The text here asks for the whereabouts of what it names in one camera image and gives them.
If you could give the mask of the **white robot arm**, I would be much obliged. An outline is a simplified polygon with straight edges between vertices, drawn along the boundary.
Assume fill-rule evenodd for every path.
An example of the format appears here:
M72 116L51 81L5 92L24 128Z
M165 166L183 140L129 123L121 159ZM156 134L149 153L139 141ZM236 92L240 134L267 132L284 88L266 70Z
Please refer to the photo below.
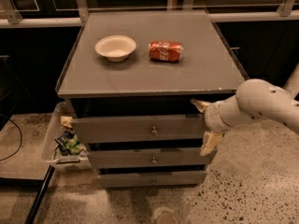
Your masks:
M234 126L271 119L299 133L299 64L283 88L261 79L244 81L234 96L214 103L191 99L204 114L204 132L200 154L208 155Z

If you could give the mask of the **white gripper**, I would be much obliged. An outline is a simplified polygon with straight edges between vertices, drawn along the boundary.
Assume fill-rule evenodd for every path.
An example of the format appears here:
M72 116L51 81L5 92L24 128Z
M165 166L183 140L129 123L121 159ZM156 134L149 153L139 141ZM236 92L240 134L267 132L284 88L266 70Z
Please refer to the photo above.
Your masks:
M204 132L203 145L201 146L200 154L202 156L207 156L221 141L223 133L228 132L231 127L221 118L220 107L222 101L210 103L207 101L191 99L191 103L200 113L205 113L206 126L212 131Z

